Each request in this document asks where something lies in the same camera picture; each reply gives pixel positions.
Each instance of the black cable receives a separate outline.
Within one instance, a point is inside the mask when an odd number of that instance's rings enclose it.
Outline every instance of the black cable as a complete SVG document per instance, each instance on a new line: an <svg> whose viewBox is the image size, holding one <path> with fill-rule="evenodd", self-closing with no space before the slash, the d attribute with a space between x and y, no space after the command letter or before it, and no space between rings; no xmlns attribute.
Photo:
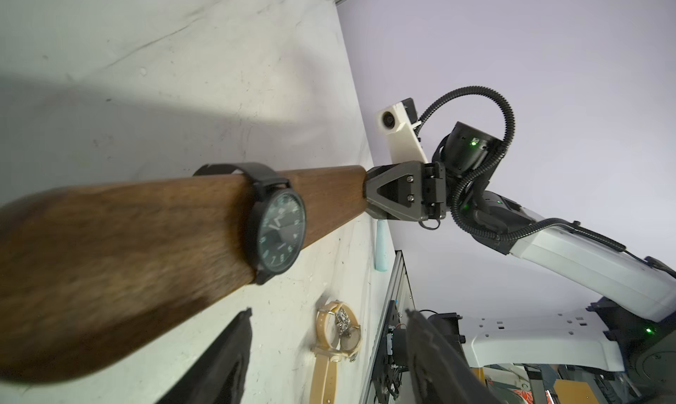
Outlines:
<svg viewBox="0 0 676 404"><path fill-rule="evenodd" d="M627 249L624 245L615 240L609 239L608 237L598 234L597 232L580 227L579 223L570 223L566 220L562 220L559 218L549 218L546 220L542 220L536 223L532 223L531 225L521 228L520 230L508 232L505 234L498 234L495 231L479 228L475 224L470 223L461 212L463 193L471 182L477 180L477 178L479 178L482 174L484 174L485 172L493 168L495 165L497 165L500 162L500 160L502 160L505 153L507 153L507 149L509 149L509 146L512 144L512 140L514 139L514 132L516 131L516 123L514 121L514 112L512 111L512 107L501 94L499 94L498 92L496 92L491 88L482 86L461 87L449 93L446 93L444 96L440 97L432 105L430 105L425 110L425 112L423 112L422 115L420 116L420 125L416 127L415 130L416 135L418 135L420 129L423 127L427 119L429 119L430 115L432 115L437 109L439 109L442 105L453 99L467 95L484 96L487 97L488 99L491 99L498 105L505 119L505 134L504 138L502 139L502 143L500 144L500 146L497 147L495 153L489 155L484 161L484 163L479 165L477 169L468 173L462 180L460 180L460 182L458 182L455 185L455 187L451 192L448 208L451 212L451 216L453 217L453 221L455 221L455 223L463 231L468 232L474 237L478 237L480 239L489 239L496 241L514 241L522 239L523 237L529 236L535 232L544 230L545 228L549 228L551 226L559 226L561 228L565 228L570 232L574 232L576 234L580 234L589 239L600 242L601 244L613 248L616 251L624 251Z"/></svg>
<svg viewBox="0 0 676 404"><path fill-rule="evenodd" d="M634 259L638 260L638 261L641 262L642 264L647 265L647 262L646 262L645 260L641 259L640 257L638 257L637 255L634 255L634 254L630 253L628 250L624 250L624 252L625 252L626 254L628 254L629 256L632 256Z"/></svg>
<svg viewBox="0 0 676 404"><path fill-rule="evenodd" d="M397 386L392 384L388 385L387 390L389 391L389 394L392 396L392 399L396 400L399 398L399 389L397 389Z"/></svg>
<svg viewBox="0 0 676 404"><path fill-rule="evenodd" d="M435 221L437 221L437 226L435 226L434 228L425 225L422 221L418 221L418 225L422 226L426 230L434 231L434 230L438 230L439 227L442 226L442 220L435 220Z"/></svg>

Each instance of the wooden handle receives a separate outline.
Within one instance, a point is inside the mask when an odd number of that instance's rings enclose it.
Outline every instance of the wooden handle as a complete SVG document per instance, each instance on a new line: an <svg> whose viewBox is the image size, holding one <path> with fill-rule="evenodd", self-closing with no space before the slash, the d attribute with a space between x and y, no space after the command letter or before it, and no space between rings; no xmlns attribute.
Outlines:
<svg viewBox="0 0 676 404"><path fill-rule="evenodd" d="M360 166L282 172L305 202L303 247L367 207ZM101 369L254 279L244 176L52 190L0 209L0 375Z"/></svg>

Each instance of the watch dial numbers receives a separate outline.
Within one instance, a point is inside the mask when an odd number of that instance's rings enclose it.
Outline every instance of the watch dial numbers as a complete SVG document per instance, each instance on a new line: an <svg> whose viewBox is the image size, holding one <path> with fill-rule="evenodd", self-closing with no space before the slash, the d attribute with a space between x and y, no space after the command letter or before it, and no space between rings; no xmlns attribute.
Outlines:
<svg viewBox="0 0 676 404"><path fill-rule="evenodd" d="M258 253L270 268L291 263L302 245L305 213L298 199L283 193L268 204L258 231Z"/></svg>

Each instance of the tan leather watch strap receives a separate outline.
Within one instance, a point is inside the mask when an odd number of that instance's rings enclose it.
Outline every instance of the tan leather watch strap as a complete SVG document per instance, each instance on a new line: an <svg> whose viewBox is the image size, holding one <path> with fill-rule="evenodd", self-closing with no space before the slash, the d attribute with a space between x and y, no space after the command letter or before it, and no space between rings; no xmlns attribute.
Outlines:
<svg viewBox="0 0 676 404"><path fill-rule="evenodd" d="M330 323L335 323L339 335L338 348L331 345L326 335ZM341 301L331 301L317 310L317 345L313 349L317 360L312 374L309 404L335 402L338 362L343 358L353 361L362 344L361 326L352 309Z"/></svg>

